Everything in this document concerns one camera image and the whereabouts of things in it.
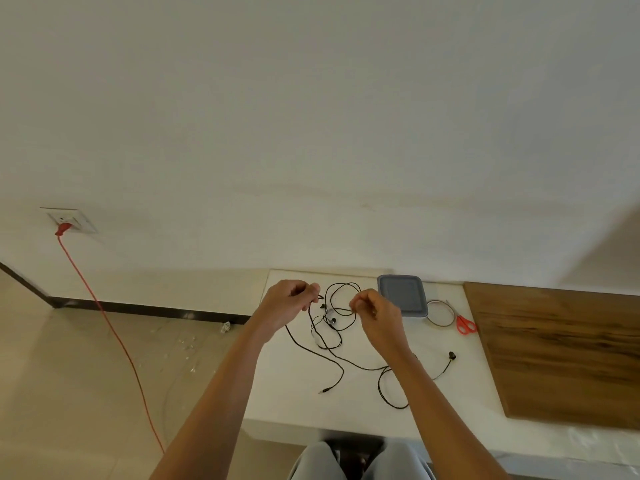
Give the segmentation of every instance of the gray pants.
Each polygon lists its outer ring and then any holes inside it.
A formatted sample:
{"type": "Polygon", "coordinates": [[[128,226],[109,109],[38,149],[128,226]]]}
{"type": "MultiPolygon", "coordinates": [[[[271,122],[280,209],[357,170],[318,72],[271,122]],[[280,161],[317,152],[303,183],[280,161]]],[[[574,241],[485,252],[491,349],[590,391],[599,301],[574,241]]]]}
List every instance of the gray pants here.
{"type": "MultiPolygon", "coordinates": [[[[389,443],[362,476],[362,480],[435,480],[427,464],[411,446],[389,443]]],[[[331,448],[324,442],[309,445],[289,474],[289,480],[346,480],[331,448]]]]}

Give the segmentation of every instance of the wall socket plate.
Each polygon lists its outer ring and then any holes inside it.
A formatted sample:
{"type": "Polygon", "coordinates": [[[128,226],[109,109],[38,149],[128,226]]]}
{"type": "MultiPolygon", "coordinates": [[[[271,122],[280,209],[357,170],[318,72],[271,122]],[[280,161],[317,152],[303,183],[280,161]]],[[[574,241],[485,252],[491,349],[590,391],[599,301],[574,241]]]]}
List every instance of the wall socket plate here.
{"type": "Polygon", "coordinates": [[[84,214],[78,209],[53,209],[51,207],[41,207],[40,210],[48,215],[56,227],[60,224],[68,222],[73,227],[69,230],[84,233],[96,233],[95,227],[89,222],[89,219],[84,217],[84,214]]]}

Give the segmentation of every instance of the gray square container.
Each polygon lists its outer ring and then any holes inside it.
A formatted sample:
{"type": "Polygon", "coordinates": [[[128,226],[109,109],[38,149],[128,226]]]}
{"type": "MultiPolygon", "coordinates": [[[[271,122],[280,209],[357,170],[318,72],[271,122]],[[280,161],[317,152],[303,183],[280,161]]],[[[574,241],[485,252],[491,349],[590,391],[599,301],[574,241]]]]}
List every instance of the gray square container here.
{"type": "Polygon", "coordinates": [[[404,317],[425,318],[429,312],[422,280],[418,276],[382,274],[378,277],[378,291],[400,308],[404,317]]]}

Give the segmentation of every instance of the tiled floor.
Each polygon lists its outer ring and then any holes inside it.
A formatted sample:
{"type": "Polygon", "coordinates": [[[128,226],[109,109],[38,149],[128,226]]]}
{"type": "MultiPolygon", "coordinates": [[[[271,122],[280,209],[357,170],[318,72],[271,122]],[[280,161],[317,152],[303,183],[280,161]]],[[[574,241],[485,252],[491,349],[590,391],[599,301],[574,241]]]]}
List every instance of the tiled floor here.
{"type": "MultiPolygon", "coordinates": [[[[238,330],[110,318],[167,444],[238,330]]],[[[241,432],[229,478],[282,480],[301,450],[241,432]]],[[[131,367],[101,316],[51,310],[0,273],[0,479],[146,479],[159,458],[131,367]]]]}

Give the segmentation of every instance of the wooden board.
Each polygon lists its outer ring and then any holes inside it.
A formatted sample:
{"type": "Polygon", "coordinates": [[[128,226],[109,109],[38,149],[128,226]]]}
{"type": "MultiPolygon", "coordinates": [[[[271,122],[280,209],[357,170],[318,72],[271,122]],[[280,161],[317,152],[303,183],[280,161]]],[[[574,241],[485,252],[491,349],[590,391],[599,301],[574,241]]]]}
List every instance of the wooden board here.
{"type": "Polygon", "coordinates": [[[640,429],[640,296],[464,288],[507,417],[640,429]]]}

